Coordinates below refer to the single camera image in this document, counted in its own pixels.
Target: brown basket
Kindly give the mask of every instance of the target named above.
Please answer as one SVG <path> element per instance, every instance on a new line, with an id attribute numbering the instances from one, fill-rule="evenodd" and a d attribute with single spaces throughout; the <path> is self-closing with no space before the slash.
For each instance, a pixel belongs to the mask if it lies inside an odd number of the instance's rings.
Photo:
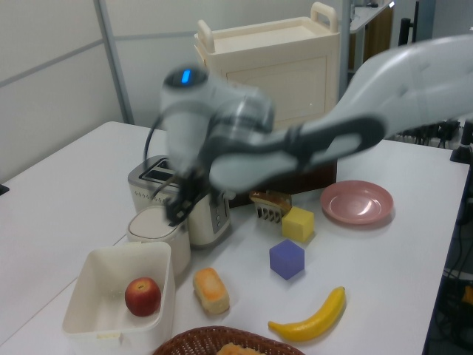
<path id="1" fill-rule="evenodd" d="M 232 342 L 266 355 L 304 355 L 288 344 L 228 327 L 202 327 L 178 334 L 162 344 L 154 355 L 215 355 Z"/>

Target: toaster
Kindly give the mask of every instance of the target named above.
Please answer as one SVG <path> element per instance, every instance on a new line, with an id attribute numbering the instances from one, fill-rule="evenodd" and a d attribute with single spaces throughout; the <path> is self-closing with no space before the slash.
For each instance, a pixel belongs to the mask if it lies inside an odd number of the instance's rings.
<path id="1" fill-rule="evenodd" d="M 166 198 L 178 193 L 179 186 L 170 183 L 152 198 L 153 192 L 174 176 L 168 161 L 165 155 L 154 156 L 129 173 L 129 187 L 137 212 L 150 206 L 163 205 Z M 228 200 L 219 197 L 215 203 L 210 195 L 206 195 L 189 214 L 186 225 L 192 247 L 208 247 L 217 243 L 230 226 Z"/>

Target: yellow cube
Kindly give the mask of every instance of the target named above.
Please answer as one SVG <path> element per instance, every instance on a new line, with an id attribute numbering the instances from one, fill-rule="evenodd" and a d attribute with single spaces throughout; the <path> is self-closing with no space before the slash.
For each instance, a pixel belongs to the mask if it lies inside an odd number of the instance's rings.
<path id="1" fill-rule="evenodd" d="M 296 242 L 305 243 L 313 233 L 314 216 L 312 212 L 293 207 L 282 218 L 282 235 Z"/>

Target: toy banana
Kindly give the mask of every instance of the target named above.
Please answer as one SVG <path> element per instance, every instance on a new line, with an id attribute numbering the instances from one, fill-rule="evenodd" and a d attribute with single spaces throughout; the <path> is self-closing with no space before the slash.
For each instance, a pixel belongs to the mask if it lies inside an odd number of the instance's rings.
<path id="1" fill-rule="evenodd" d="M 322 307 L 302 322 L 279 324 L 268 322 L 269 329 L 281 337 L 294 342 L 303 342 L 318 337 L 327 331 L 339 318 L 345 306 L 345 288 L 335 288 Z"/>

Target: pink plate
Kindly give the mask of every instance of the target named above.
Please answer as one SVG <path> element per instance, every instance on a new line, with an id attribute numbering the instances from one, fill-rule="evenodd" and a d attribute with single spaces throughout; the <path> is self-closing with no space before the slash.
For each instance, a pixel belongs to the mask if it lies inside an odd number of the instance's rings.
<path id="1" fill-rule="evenodd" d="M 328 186 L 320 197 L 329 216 L 349 224 L 369 224 L 391 213 L 391 194 L 366 181 L 349 180 Z"/>

